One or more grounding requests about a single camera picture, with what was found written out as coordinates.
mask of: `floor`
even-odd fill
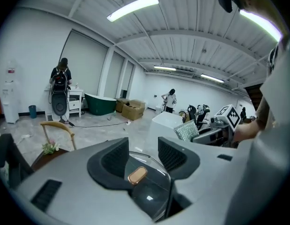
[[[151,120],[155,116],[154,111],[147,109],[142,118],[131,121],[129,125],[124,123],[108,127],[69,127],[75,133],[74,139],[77,149],[102,143],[106,140],[128,137],[129,149],[131,151],[140,152],[142,150],[143,153],[146,153],[145,140]],[[74,125],[83,127],[117,124],[127,121],[120,113],[116,113],[115,116],[110,114],[95,116],[89,112],[86,112],[81,118],[78,115],[72,114],[69,120]],[[29,116],[20,117],[20,120],[15,124],[7,124],[4,119],[0,120],[0,133],[12,134],[20,152],[30,165],[42,152],[42,144],[46,143],[44,131],[39,124],[41,121],[45,121],[45,115],[38,115],[35,119],[31,119]],[[73,150],[69,133],[66,131],[48,127],[47,133],[51,139],[60,144],[61,148]],[[24,135],[31,135],[31,137],[22,138]]]

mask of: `green bathtub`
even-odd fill
[[[89,111],[94,115],[105,115],[112,113],[117,104],[117,100],[109,97],[100,97],[85,93]]]

